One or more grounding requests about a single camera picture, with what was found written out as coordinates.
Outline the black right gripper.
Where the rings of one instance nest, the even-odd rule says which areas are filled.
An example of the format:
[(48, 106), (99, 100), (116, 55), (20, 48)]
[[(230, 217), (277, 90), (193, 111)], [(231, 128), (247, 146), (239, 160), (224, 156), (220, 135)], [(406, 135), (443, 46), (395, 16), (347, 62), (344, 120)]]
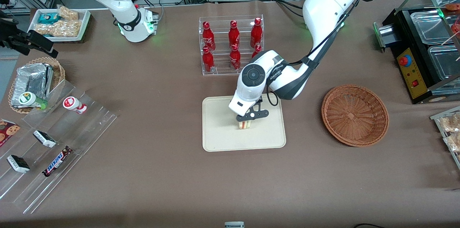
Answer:
[(59, 52), (54, 49), (53, 42), (36, 32), (20, 30), (17, 25), (18, 20), (5, 12), (0, 12), (0, 43), (1, 47), (9, 48), (21, 52), (27, 56), (31, 50), (38, 50), (56, 59)]

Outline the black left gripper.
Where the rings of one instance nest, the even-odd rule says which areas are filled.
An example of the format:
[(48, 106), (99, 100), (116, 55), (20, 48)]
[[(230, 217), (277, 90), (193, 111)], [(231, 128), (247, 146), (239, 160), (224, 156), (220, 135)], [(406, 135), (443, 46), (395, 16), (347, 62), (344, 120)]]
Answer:
[(269, 111), (261, 108), (262, 102), (263, 102), (262, 100), (258, 100), (255, 103), (254, 106), (258, 106), (258, 110), (254, 110), (254, 106), (253, 106), (248, 109), (248, 112), (245, 113), (245, 115), (243, 116), (237, 115), (236, 116), (237, 122), (253, 121), (256, 119), (260, 119), (260, 118), (266, 118), (269, 115)]

